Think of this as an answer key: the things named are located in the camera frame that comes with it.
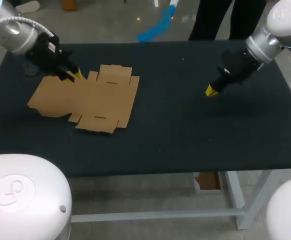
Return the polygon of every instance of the logo on robot base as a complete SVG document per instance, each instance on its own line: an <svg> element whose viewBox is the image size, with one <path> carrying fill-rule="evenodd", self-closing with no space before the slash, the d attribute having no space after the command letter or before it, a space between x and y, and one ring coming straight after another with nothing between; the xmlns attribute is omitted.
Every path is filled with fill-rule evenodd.
<svg viewBox="0 0 291 240"><path fill-rule="evenodd" d="M0 209L6 213L25 209L35 194L35 184L27 176L12 174L0 178Z"/></svg>

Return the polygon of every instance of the small cardboard box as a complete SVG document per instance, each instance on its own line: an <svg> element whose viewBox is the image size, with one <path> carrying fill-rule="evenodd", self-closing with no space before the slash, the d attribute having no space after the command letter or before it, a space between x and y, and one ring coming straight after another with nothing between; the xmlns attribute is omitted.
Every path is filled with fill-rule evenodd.
<svg viewBox="0 0 291 240"><path fill-rule="evenodd" d="M131 67L101 65L99 73L90 71L74 83L46 76L27 105L45 117L71 114L77 129L113 133L128 125L139 84L131 74Z"/></svg>

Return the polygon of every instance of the black tablecloth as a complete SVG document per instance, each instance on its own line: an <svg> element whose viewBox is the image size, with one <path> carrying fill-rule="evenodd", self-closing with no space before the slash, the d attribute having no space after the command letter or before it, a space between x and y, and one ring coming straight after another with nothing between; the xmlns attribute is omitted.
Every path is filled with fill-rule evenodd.
<svg viewBox="0 0 291 240"><path fill-rule="evenodd" d="M67 177L291 168L291 92L275 62L242 86L208 98L226 48L242 41L74 44L84 76L100 64L140 76L126 129L113 135L41 117L27 102L42 75L25 77L7 54L0 67L0 154L30 154Z"/></svg>

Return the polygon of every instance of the person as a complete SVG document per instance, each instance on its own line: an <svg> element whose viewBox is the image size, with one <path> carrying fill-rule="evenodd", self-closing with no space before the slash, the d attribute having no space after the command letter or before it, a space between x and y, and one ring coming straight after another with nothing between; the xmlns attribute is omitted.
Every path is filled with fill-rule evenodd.
<svg viewBox="0 0 291 240"><path fill-rule="evenodd" d="M22 3L22 0L7 0L7 1L11 3L13 7L19 6Z"/></svg>
<svg viewBox="0 0 291 240"><path fill-rule="evenodd" d="M234 0L230 40L247 39L257 27L266 0ZM189 41L215 40L232 0L200 0Z"/></svg>

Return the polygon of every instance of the gray floor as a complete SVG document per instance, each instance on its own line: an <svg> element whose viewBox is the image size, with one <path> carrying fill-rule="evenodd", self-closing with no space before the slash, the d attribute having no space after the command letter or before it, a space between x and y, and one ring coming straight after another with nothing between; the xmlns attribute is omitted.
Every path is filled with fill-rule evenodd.
<svg viewBox="0 0 291 240"><path fill-rule="evenodd" d="M62 43L129 43L155 24L168 0L80 0L79 10L63 12L60 0L40 0L41 10L26 15L59 35ZM156 41L187 40L192 30L198 0L180 0L173 27ZM260 22L265 22L268 5ZM218 39L229 36L230 11L224 18ZM4 50L0 48L0 63ZM291 88L291 54L283 52L277 59ZM259 171L239 172L247 196ZM285 170L282 183L291 179ZM155 210L191 210L230 206L226 186L220 194L195 195L192 174L162 174L70 179L73 213L115 213ZM164 219L74 224L71 240L160 239L160 240L268 240L264 227L265 210L253 227L238 231L232 217Z"/></svg>

